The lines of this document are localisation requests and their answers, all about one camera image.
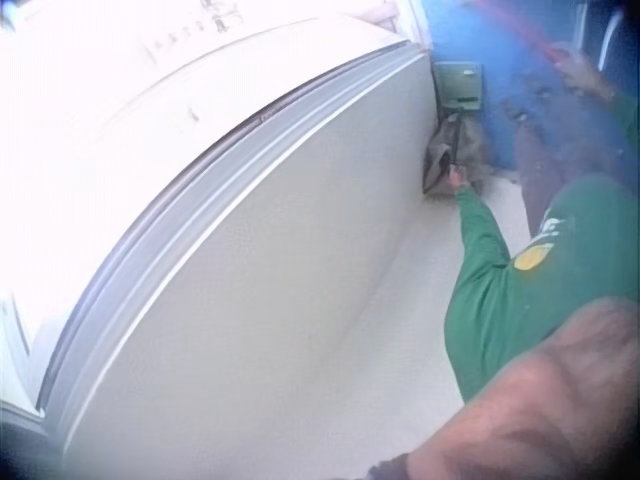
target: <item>green sweatshirt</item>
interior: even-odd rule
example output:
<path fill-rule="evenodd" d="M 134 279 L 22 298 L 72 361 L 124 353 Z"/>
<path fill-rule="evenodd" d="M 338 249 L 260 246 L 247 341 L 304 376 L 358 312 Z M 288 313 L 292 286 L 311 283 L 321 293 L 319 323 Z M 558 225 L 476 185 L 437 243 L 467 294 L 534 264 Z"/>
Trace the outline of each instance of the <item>green sweatshirt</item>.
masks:
<path fill-rule="evenodd" d="M 640 123 L 638 122 L 638 100 L 624 93 L 616 92 L 613 101 L 609 105 L 613 116 L 622 126 L 633 152 L 638 153 L 638 134 Z"/>
<path fill-rule="evenodd" d="M 565 187 L 514 259 L 484 202 L 468 188 L 456 197 L 465 255 L 445 342 L 465 402 L 590 301 L 638 301 L 638 199 L 609 177 Z"/>

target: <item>yellow logo patch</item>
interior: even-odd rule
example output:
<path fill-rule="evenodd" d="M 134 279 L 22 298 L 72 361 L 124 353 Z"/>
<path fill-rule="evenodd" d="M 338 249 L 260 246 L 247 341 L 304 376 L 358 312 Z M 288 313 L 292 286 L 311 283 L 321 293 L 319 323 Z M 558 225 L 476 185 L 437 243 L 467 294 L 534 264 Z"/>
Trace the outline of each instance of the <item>yellow logo patch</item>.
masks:
<path fill-rule="evenodd" d="M 518 255 L 513 265 L 518 270 L 531 270 L 542 263 L 552 248 L 553 243 L 534 245 Z"/>

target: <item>gray bag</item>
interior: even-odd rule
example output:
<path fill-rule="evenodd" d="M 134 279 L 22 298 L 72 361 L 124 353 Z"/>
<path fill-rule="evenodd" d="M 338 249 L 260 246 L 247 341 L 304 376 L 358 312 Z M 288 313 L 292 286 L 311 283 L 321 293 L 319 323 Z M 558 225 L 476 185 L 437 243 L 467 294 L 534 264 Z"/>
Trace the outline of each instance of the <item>gray bag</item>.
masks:
<path fill-rule="evenodd" d="M 462 115 L 456 164 L 467 168 L 469 182 L 476 189 L 491 169 L 487 165 L 488 148 L 482 125 L 469 114 L 453 113 L 440 125 L 429 142 L 422 191 L 429 195 L 453 195 L 447 182 L 457 115 Z"/>

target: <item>dark pants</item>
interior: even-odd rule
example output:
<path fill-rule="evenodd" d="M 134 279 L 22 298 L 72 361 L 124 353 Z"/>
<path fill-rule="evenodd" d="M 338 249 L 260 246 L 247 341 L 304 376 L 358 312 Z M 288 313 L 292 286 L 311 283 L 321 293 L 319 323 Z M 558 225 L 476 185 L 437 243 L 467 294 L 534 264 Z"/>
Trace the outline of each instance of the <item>dark pants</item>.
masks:
<path fill-rule="evenodd" d="M 596 131 L 597 124 L 594 126 L 585 113 L 580 99 L 569 94 L 548 99 L 541 123 L 544 132 L 540 126 L 524 121 L 514 138 L 515 162 L 532 236 L 553 198 L 568 183 L 595 172 L 606 173 L 623 184 L 625 181 L 618 152 Z"/>

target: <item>green sleeve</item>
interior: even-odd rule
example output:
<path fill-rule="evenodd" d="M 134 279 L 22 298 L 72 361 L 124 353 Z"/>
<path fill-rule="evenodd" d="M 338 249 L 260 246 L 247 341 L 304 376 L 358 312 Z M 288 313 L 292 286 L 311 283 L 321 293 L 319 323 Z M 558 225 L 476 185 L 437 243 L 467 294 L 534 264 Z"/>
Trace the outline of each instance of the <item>green sleeve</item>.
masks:
<path fill-rule="evenodd" d="M 638 151 L 638 100 L 618 91 L 610 104 L 611 113 L 616 117 L 634 152 Z"/>
<path fill-rule="evenodd" d="M 460 206 L 464 260 L 458 286 L 496 268 L 505 268 L 511 256 L 491 210 L 471 188 L 456 193 Z"/>

